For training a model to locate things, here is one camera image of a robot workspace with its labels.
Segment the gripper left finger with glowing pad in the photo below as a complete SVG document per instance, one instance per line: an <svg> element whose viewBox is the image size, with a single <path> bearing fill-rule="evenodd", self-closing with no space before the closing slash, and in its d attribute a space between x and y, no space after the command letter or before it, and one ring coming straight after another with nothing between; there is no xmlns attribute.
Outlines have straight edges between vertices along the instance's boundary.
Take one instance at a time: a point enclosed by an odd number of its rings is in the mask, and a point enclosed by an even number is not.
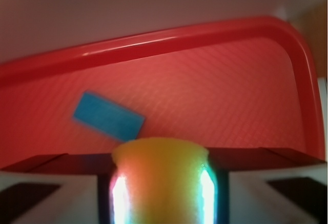
<svg viewBox="0 0 328 224"><path fill-rule="evenodd" d="M1 168L1 223L113 223L110 154L37 155Z"/></svg>

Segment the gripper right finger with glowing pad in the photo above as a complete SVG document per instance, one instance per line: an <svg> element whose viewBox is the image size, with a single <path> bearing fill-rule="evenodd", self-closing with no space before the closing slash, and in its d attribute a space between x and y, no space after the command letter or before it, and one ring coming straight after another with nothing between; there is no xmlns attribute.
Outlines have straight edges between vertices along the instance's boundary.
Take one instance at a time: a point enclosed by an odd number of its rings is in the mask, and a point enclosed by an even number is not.
<svg viewBox="0 0 328 224"><path fill-rule="evenodd" d="M327 162L288 148L209 148L215 223L327 223Z"/></svg>

